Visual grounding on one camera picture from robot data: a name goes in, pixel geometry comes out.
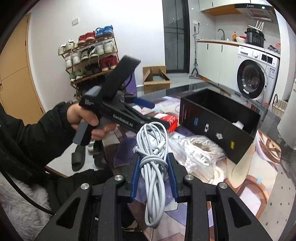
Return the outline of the person's left hand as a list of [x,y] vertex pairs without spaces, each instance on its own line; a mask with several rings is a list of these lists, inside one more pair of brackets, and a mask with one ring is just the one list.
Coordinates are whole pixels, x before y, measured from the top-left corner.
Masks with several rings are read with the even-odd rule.
[[[72,104],[67,109],[66,116],[67,121],[75,130],[78,130],[78,126],[82,121],[86,121],[94,127],[99,125],[97,116],[93,112],[84,109],[77,103]],[[112,132],[116,129],[116,125],[116,123],[108,123],[102,129],[93,129],[91,132],[91,138],[96,141],[104,139],[109,132]]]

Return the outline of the black sleeved left forearm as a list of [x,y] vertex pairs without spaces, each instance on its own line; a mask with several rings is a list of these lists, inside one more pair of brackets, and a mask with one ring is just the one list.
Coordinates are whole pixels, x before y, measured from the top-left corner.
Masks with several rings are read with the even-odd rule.
[[61,102],[31,125],[1,109],[1,166],[11,176],[27,185],[43,180],[45,166],[72,144],[75,130],[67,121],[69,107]]

